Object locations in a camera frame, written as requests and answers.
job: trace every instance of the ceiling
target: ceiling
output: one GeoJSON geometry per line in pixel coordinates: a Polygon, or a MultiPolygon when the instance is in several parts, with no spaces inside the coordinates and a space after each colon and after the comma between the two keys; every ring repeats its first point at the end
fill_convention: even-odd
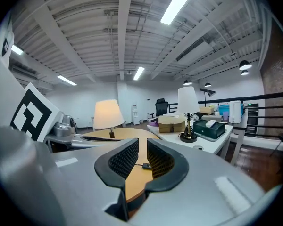
{"type": "Polygon", "coordinates": [[[27,69],[35,85],[52,90],[63,83],[58,75],[77,84],[132,80],[142,66],[144,80],[196,81],[235,68],[242,59],[258,63],[262,22],[256,0],[188,0],[165,25],[160,20],[170,2],[21,0],[12,21],[14,43],[25,53],[12,52],[10,67],[27,69]]]}

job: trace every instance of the wooden floor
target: wooden floor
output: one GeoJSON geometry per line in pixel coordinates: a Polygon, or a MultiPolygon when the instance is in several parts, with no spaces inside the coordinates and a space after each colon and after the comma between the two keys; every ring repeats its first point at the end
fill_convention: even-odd
{"type": "MultiPolygon", "coordinates": [[[[134,126],[127,125],[130,128],[147,129],[147,122],[134,126]]],[[[91,132],[92,129],[79,129],[79,134],[91,132]]],[[[230,162],[235,150],[235,143],[230,143],[225,160],[230,162]]],[[[272,157],[273,150],[242,145],[235,167],[243,171],[255,181],[257,181],[265,191],[282,183],[283,170],[278,174],[283,163],[283,152],[276,151],[272,157]]]]}

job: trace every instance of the dark green storage box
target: dark green storage box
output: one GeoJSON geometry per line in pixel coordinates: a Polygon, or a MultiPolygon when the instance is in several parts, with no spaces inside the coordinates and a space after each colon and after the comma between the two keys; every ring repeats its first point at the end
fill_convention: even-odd
{"type": "Polygon", "coordinates": [[[206,127],[208,121],[199,120],[193,123],[194,132],[206,137],[217,139],[225,132],[225,124],[216,122],[211,128],[206,127]]]}

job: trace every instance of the metal railing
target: metal railing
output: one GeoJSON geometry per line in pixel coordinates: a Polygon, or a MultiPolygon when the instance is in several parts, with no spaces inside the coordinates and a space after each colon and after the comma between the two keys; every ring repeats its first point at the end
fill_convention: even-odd
{"type": "MultiPolygon", "coordinates": [[[[274,98],[283,98],[283,92],[266,94],[266,95],[259,95],[259,96],[250,96],[250,97],[235,97],[235,98],[226,98],[226,99],[217,99],[217,100],[198,101],[198,104],[223,103],[223,102],[230,102],[230,101],[234,101],[234,100],[240,100],[241,103],[243,103],[244,101],[274,99],[274,98]]],[[[177,111],[177,106],[178,106],[178,103],[169,104],[169,112],[177,111]]],[[[258,110],[260,110],[260,109],[280,109],[280,108],[283,108],[283,105],[263,106],[263,107],[262,106],[261,107],[248,107],[248,109],[258,109],[258,110]]],[[[274,116],[249,115],[248,118],[283,119],[283,115],[274,115],[274,116]]],[[[247,127],[283,129],[283,126],[265,126],[265,125],[252,125],[252,124],[247,124],[247,127]]],[[[245,135],[278,138],[278,135],[264,135],[264,134],[249,133],[249,132],[246,132],[245,135]]]]}

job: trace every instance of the blue plastic container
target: blue plastic container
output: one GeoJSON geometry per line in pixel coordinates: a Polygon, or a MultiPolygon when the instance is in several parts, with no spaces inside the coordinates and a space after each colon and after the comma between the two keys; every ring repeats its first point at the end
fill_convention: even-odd
{"type": "MultiPolygon", "coordinates": [[[[230,105],[220,105],[218,107],[218,111],[220,115],[223,115],[223,112],[228,111],[228,115],[230,115],[230,105]]],[[[243,104],[241,104],[241,117],[243,116],[243,104]]]]}

